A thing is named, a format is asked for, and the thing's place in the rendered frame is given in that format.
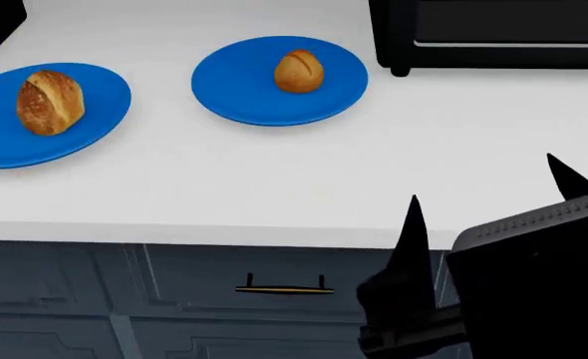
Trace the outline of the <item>black toaster oven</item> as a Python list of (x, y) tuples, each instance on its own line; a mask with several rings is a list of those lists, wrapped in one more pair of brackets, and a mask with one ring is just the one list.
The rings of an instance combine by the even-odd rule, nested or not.
[(368, 0), (377, 61), (417, 68), (588, 70), (588, 0)]

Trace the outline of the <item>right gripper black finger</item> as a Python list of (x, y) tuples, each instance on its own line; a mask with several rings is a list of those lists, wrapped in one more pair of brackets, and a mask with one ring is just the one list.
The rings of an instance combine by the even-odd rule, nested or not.
[(387, 265), (358, 286), (357, 298), (367, 313), (422, 313), (435, 308), (428, 231), (416, 196)]
[(565, 200), (588, 195), (588, 179), (564, 164), (552, 154), (547, 154), (549, 169), (555, 184)]

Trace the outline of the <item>blue plate with large loaf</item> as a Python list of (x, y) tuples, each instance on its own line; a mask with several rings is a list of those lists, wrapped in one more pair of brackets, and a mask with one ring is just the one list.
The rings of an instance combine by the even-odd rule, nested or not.
[[(40, 70), (58, 71), (81, 86), (85, 114), (67, 131), (55, 137), (31, 134), (16, 115), (20, 86)], [(0, 74), (0, 170), (29, 167), (54, 161), (96, 143), (126, 116), (131, 89), (119, 74), (96, 65), (47, 63)]]

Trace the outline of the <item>dark grey kitchen cabinet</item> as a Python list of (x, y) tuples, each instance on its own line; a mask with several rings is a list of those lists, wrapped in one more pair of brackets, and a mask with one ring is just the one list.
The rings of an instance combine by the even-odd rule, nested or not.
[[(386, 250), (0, 241), (0, 359), (365, 359)], [(236, 292), (318, 286), (332, 295)]]

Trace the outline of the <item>small round bread roll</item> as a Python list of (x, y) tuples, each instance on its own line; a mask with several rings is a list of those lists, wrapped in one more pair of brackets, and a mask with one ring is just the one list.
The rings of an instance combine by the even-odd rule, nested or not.
[(315, 92), (324, 80), (324, 68), (307, 50), (293, 50), (284, 56), (274, 70), (274, 83), (278, 89), (306, 94)]

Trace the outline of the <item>large crusty bread loaf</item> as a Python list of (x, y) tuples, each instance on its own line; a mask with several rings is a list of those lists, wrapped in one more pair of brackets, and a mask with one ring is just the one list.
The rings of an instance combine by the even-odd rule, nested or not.
[(16, 114), (32, 134), (57, 136), (85, 114), (82, 88), (61, 72), (37, 71), (22, 83), (17, 95)]

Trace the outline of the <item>blue plate with small roll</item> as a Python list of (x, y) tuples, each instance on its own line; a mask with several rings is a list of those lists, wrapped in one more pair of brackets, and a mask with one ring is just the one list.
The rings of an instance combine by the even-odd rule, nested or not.
[[(308, 94), (278, 89), (273, 72), (293, 50), (310, 51), (323, 65), (320, 88)], [(191, 89), (208, 110), (246, 125), (288, 127), (335, 116), (360, 100), (368, 73), (350, 51), (315, 38), (267, 36), (229, 44), (194, 69)]]

